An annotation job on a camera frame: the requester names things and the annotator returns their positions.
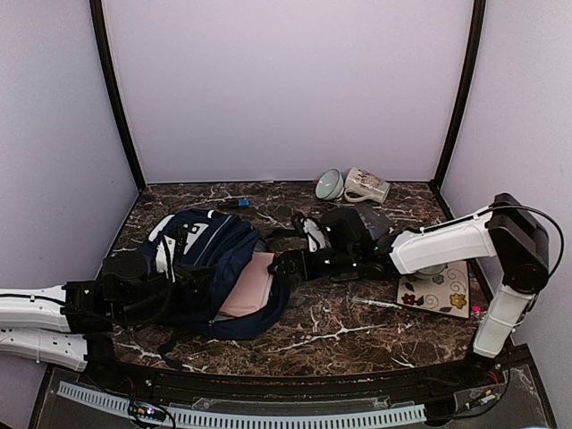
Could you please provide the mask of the navy blue student backpack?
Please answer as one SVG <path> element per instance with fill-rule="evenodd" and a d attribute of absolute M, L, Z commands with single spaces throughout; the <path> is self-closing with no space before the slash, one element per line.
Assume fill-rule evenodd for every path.
<path fill-rule="evenodd" d="M 187 334 L 200 334 L 215 340 L 251 340 L 271 328 L 281 317 L 290 298 L 289 277 L 274 275 L 267 304 L 242 317 L 218 315 L 254 252 L 271 253 L 269 240 L 277 237 L 304 237 L 293 229 L 276 229 L 261 236 L 258 229 L 236 214 L 216 210 L 188 210 L 164 217 L 135 250 L 147 248 L 159 231 L 172 232 L 175 226 L 188 230 L 184 256 L 175 263 L 175 290 L 166 315 L 156 323 L 171 327 L 172 336 L 158 352 L 171 368 L 182 362 L 167 355 Z"/>

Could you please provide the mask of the dark blue paperback book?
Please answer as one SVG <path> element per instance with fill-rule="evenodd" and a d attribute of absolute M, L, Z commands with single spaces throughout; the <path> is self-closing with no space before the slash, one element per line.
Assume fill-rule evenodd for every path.
<path fill-rule="evenodd" d="M 378 241 L 382 236 L 395 230 L 395 223 L 370 205 L 358 205 L 356 210 L 374 241 Z"/>

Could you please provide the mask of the pink hardcover book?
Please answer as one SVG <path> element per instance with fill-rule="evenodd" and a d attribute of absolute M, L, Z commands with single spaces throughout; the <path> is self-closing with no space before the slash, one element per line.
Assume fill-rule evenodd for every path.
<path fill-rule="evenodd" d="M 274 253 L 253 253 L 218 315 L 233 318 L 251 315 L 267 304 L 273 283 L 268 267 L 273 259 Z"/>

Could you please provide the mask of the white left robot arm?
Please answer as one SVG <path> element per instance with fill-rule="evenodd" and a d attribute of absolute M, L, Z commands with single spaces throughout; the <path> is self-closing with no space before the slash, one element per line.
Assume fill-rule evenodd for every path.
<path fill-rule="evenodd" d="M 175 263 L 187 250 L 180 231 L 159 231 L 147 248 L 106 257 L 92 281 L 35 290 L 1 291 L 1 350 L 37 362 L 90 373 L 107 390 L 126 382 L 106 337 L 155 324 L 166 315 L 175 290 Z"/>

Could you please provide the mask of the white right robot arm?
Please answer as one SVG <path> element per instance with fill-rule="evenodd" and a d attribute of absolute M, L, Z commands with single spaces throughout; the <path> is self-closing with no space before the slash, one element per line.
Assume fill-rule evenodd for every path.
<path fill-rule="evenodd" d="M 489 375 L 489 359 L 501 353 L 561 263 L 550 260 L 549 233 L 541 218 L 551 219 L 509 193 L 438 225 L 404 231 L 385 226 L 379 237 L 354 208 L 332 210 L 319 220 L 297 214 L 291 233 L 306 238 L 307 246 L 277 256 L 268 271 L 301 281 L 327 276 L 389 281 L 452 262 L 497 259 L 503 271 L 500 287 L 473 337 L 473 354 L 456 369 L 457 381 L 474 388 Z"/>

